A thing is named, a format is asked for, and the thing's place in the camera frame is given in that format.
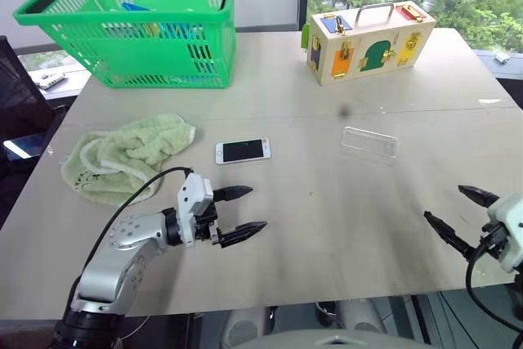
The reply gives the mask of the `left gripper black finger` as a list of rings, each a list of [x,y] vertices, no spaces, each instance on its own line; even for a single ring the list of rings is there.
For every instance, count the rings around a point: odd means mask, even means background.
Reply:
[[[213,201],[231,201],[253,191],[251,186],[227,186],[213,191]]]
[[[254,236],[256,233],[261,231],[267,225],[266,221],[252,221],[240,226],[235,227],[232,231],[219,234],[219,244],[222,248],[229,247],[231,245],[241,243],[246,239]]]

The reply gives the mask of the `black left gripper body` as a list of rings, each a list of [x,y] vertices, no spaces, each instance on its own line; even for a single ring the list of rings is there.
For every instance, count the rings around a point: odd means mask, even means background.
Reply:
[[[217,223],[217,209],[214,202],[211,202],[201,215],[194,217],[196,240],[210,240],[213,245],[221,243],[221,230]]]

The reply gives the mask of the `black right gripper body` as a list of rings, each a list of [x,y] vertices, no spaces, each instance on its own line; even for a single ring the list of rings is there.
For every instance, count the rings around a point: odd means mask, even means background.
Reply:
[[[488,254],[494,260],[500,261],[508,242],[507,227],[500,221],[489,222],[482,226],[483,234],[475,250],[473,261],[477,262]]]

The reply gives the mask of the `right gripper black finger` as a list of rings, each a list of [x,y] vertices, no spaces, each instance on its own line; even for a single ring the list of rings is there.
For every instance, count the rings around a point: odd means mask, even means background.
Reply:
[[[466,260],[469,260],[474,252],[474,248],[456,235],[453,227],[443,220],[434,216],[431,212],[425,211],[423,217],[427,220],[431,228],[452,248],[458,251]]]
[[[494,204],[499,197],[487,190],[468,185],[459,185],[458,191],[481,207],[488,208]]]

